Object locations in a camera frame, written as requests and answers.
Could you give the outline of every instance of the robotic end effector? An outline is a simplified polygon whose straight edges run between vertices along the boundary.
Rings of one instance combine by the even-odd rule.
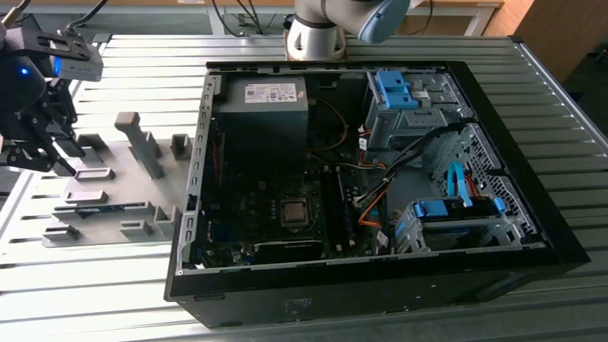
[[[71,157],[84,151],[72,130],[78,116],[67,79],[99,81],[103,62],[74,29],[62,34],[10,29],[28,2],[0,24],[0,165],[68,176],[76,171],[55,144]]]
[[[346,53],[344,33],[382,43],[410,9],[410,0],[296,0],[287,51],[299,61],[338,60]]]

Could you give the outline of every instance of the aluminum work table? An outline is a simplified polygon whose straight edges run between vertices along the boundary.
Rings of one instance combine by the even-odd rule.
[[[608,144],[526,45],[507,38],[351,40],[354,60],[467,61],[592,262],[470,306],[208,330],[163,299],[171,246],[46,249],[42,233],[66,179],[24,172],[0,214],[0,340],[606,341]],[[283,38],[114,36],[100,83],[76,84],[78,133],[123,139],[138,111],[156,139],[194,135],[208,61],[280,61]]]

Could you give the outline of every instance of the blue drive bracket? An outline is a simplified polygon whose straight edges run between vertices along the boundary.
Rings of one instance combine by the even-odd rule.
[[[416,109],[419,102],[410,93],[410,82],[406,82],[403,74],[399,71],[379,71],[376,73],[379,80],[379,90],[387,101],[387,109]]]
[[[455,189],[455,175],[456,175],[456,185],[458,185],[458,194]],[[464,201],[466,207],[472,207],[474,202],[468,196],[467,182],[464,180],[464,167],[459,162],[450,163],[448,169],[448,196],[459,196]]]

